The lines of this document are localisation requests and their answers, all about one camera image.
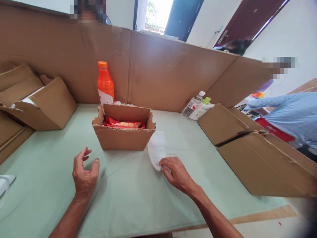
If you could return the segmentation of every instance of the table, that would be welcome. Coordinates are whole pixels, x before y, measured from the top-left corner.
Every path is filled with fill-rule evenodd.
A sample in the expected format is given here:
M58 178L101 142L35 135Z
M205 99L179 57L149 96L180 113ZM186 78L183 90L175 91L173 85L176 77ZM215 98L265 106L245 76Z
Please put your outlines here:
M179 156L215 206L234 223L278 218L283 198L250 195L197 122L153 111L165 132L166 154ZM97 105L80 104L61 131L35 132L1 166L16 175L0 212L0 237L47 237L70 204L73 158L92 149L85 167L100 159L98 184L78 237L136 237L205 226L194 202L171 186L144 151L103 151L92 128ZM279 217L294 216L283 211Z

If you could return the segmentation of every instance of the bottle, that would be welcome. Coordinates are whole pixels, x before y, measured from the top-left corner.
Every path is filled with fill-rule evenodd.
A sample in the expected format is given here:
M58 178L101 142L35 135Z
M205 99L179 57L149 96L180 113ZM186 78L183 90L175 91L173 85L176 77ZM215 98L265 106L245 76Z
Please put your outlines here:
M205 96L205 94L206 94L205 92L201 91L199 95L197 95L196 97L193 97L191 101L187 104L185 109L183 110L181 117L183 117L184 119L187 119L202 102L202 97Z
M97 87L101 104L112 104L115 102L115 88L111 80L108 64L103 61L98 62L99 77Z
M190 119L198 121L210 108L215 105L210 103L211 98L206 97L202 100L201 104L196 108L196 110L190 115Z

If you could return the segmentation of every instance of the dark door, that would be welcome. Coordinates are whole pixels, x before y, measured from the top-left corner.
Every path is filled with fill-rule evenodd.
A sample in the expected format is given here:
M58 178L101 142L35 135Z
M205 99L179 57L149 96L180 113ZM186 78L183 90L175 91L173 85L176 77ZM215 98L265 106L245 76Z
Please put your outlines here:
M187 41L204 0L174 0L165 35Z
M233 40L252 40L287 2L288 0L243 0L215 46L223 46Z

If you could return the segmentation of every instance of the red snack package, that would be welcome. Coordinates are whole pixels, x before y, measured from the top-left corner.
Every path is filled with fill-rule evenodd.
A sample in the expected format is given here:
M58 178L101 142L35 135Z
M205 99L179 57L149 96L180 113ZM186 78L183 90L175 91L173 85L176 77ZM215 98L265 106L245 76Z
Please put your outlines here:
M145 124L143 122L121 122L116 121L110 117L106 117L106 123L104 123L103 125L116 128L145 129Z

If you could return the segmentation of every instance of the door handle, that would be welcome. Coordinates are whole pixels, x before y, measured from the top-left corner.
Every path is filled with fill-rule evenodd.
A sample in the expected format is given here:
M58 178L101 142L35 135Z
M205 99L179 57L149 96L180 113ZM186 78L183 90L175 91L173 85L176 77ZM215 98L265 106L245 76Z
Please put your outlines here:
M219 39L218 43L217 44L220 44L222 42L222 40L225 38L225 37L228 37L227 35L228 33L228 30L225 30L221 36L221 38Z

